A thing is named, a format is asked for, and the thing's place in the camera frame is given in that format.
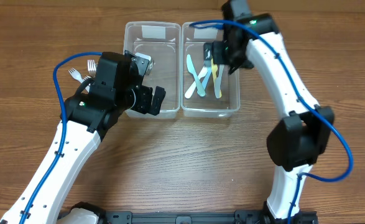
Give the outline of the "white plastic knife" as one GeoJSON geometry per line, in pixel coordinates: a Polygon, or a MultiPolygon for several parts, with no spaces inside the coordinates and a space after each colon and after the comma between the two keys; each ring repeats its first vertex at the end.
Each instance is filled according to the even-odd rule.
{"type": "MultiPolygon", "coordinates": [[[[198,78],[201,79],[203,77],[205,77],[205,75],[207,74],[208,69],[206,67],[203,67],[202,70],[200,71],[200,73],[198,74],[198,78]]],[[[193,82],[190,87],[188,88],[188,90],[185,92],[184,97],[186,99],[189,99],[192,97],[193,92],[195,91],[196,88],[196,82],[193,82]]]]}

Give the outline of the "white plastic fork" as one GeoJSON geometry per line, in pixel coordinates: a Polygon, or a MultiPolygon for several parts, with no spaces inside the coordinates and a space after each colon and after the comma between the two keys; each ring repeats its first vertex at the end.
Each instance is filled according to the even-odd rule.
{"type": "Polygon", "coordinates": [[[90,76],[85,76],[85,77],[82,77],[81,73],[74,69],[74,68],[71,68],[69,69],[69,74],[77,81],[79,81],[80,83],[83,83],[86,79],[88,78],[91,78],[90,76]]]}

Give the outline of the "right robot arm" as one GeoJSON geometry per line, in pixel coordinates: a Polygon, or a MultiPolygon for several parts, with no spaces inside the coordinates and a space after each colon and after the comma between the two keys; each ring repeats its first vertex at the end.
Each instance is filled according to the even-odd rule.
{"type": "Polygon", "coordinates": [[[320,106],[303,84],[270,14],[255,16],[241,0],[227,1],[221,10],[223,19],[214,24],[223,30],[223,39],[211,45],[214,63],[227,65],[229,73],[256,68],[279,117],[266,139],[275,172],[258,222],[316,223],[316,213],[302,212],[299,200],[305,179],[326,149],[334,112],[320,106]]]}

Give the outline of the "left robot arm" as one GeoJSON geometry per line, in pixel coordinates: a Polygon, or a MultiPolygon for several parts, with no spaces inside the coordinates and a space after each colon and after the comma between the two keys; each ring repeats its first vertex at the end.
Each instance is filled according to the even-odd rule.
{"type": "Polygon", "coordinates": [[[1,223],[107,223],[106,212],[86,202],[60,218],[61,207],[85,162],[126,110],[158,115],[166,91],[142,84],[153,67],[144,54],[98,53],[96,75],[87,78],[73,96],[63,99],[57,132],[43,161],[1,223]]]}

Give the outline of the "teal plastic knife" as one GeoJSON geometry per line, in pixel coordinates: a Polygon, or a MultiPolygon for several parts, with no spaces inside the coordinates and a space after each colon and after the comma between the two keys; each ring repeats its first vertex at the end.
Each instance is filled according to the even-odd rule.
{"type": "Polygon", "coordinates": [[[190,54],[187,55],[187,69],[188,71],[192,74],[192,76],[194,77],[194,80],[196,82],[196,89],[197,89],[197,93],[199,96],[205,96],[205,89],[203,88],[200,79],[198,78],[198,75],[196,73],[194,64],[193,64],[193,60],[190,54]]]}

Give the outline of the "metal fork tall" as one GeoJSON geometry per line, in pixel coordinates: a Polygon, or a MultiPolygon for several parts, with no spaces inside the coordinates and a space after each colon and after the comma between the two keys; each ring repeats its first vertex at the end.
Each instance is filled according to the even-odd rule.
{"type": "Polygon", "coordinates": [[[93,59],[87,60],[87,71],[90,76],[96,76],[96,62],[93,59]]]}

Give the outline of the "yellow plastic knife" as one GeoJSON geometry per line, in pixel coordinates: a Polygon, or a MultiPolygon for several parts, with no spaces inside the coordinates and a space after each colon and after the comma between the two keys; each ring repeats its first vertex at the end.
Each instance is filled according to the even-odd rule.
{"type": "Polygon", "coordinates": [[[211,70],[212,70],[212,76],[213,76],[213,86],[214,86],[214,90],[215,90],[215,80],[217,77],[218,66],[214,64],[213,59],[211,59],[211,70]]]}

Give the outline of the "pale blue plastic knife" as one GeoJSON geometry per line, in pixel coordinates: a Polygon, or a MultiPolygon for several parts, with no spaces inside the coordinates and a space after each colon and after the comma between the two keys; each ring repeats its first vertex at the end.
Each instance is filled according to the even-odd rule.
{"type": "Polygon", "coordinates": [[[199,79],[203,78],[203,81],[201,82],[201,84],[204,89],[206,89],[206,87],[207,87],[211,73],[212,73],[211,66],[204,65],[198,75],[199,79]]]}

